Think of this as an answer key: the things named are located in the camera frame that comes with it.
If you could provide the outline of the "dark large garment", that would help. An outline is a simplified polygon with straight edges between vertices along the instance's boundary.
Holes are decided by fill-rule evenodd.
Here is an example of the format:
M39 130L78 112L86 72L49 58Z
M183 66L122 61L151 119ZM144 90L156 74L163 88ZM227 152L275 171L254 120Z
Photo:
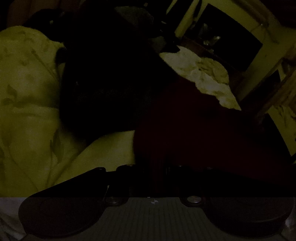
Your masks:
M57 104L62 130L83 147L133 131L147 170L188 166L206 190L289 195L295 172L257 116L227 109L160 57L175 47L143 15L77 15L62 25L65 69Z

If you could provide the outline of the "white floral bed sheet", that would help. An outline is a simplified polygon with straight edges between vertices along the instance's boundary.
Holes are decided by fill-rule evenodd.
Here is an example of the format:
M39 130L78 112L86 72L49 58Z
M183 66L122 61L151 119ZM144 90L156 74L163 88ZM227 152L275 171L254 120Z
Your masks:
M1 32L1 198L25 198L104 164L132 164L133 131L80 148L54 106L63 44L21 26Z

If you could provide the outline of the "small pale crumpled cloth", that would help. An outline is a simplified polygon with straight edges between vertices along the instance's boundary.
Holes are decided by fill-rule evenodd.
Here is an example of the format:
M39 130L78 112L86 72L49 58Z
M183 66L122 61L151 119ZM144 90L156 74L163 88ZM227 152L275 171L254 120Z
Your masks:
M201 58L197 66L199 70L211 76L219 84L229 85L228 72L219 62L210 58Z

